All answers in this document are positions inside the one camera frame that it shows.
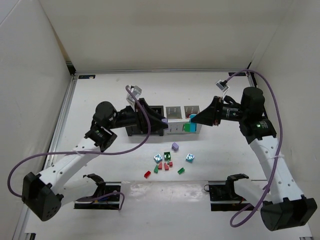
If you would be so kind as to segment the green sloped lego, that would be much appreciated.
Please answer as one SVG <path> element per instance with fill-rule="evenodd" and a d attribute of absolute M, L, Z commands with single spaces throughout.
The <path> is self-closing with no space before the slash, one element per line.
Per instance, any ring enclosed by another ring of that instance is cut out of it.
<path fill-rule="evenodd" d="M 155 174 L 157 174 L 157 173 L 159 172 L 159 166 L 158 166 L 158 165 L 155 166 L 153 172 L 154 172 Z"/>

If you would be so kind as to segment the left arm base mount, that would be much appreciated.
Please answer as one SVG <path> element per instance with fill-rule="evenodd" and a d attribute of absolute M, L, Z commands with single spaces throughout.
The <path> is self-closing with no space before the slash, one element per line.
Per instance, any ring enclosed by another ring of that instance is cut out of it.
<path fill-rule="evenodd" d="M 121 191 L 120 182 L 106 182 L 97 174 L 83 175 L 85 179 L 91 179 L 97 185 L 91 196 L 83 197 L 86 201 L 76 201 L 75 210 L 120 210 L 123 202 L 120 202 L 121 195 L 114 194 Z"/>

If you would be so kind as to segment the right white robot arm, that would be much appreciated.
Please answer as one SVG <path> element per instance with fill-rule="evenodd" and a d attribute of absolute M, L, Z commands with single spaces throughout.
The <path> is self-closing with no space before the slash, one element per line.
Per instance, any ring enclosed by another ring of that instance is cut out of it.
<path fill-rule="evenodd" d="M 255 87 L 243 90 L 240 103 L 226 96 L 215 96 L 211 104 L 190 119 L 194 124 L 218 126 L 222 120 L 239 123 L 239 129 L 255 153 L 268 183 L 265 189 L 255 185 L 243 173 L 225 181 L 231 199 L 242 197 L 258 207 L 262 222 L 270 231 L 304 226 L 317 210 L 314 198 L 305 197 L 295 183 L 278 147 L 276 130 L 263 115 L 263 91 Z"/>

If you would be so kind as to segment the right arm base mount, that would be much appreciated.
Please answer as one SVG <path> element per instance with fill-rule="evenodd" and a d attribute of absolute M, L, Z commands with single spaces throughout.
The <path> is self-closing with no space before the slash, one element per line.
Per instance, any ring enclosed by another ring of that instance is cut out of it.
<path fill-rule="evenodd" d="M 229 175 L 224 182 L 212 182 L 204 185 L 203 190 L 209 194 L 212 212 L 252 211 L 254 209 L 245 198 L 235 193 L 234 182 L 242 179 L 249 179 L 249 177 L 238 173 Z"/>

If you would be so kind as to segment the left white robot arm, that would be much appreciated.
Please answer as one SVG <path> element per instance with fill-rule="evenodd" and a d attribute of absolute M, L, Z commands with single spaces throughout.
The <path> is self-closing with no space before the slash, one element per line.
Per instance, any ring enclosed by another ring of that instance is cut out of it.
<path fill-rule="evenodd" d="M 144 98 L 134 100 L 117 111 L 108 101 L 95 108 L 89 131 L 72 151 L 39 173 L 28 173 L 23 178 L 21 199 L 43 222 L 50 220 L 60 208 L 73 201 L 92 202 L 102 196 L 105 181 L 96 174 L 87 174 L 79 182 L 70 182 L 80 169 L 102 155 L 116 140 L 114 129 L 136 126 L 148 136 L 168 128 L 167 119 L 146 103 Z"/>

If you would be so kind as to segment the lilac lego brick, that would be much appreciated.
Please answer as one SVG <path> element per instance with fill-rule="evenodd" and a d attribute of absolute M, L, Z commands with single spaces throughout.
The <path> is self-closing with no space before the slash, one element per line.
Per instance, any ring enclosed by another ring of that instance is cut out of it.
<path fill-rule="evenodd" d="M 179 150 L 179 145 L 176 142 L 173 142 L 171 145 L 171 149 L 177 152 Z"/>

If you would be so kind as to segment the green square lego brick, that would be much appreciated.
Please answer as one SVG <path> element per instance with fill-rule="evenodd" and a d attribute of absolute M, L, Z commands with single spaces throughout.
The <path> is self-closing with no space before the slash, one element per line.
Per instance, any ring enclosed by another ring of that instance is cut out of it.
<path fill-rule="evenodd" d="M 167 152 L 164 152 L 163 153 L 163 158 L 165 161 L 170 161 L 171 160 L 171 152 L 170 151 L 167 151 Z"/>

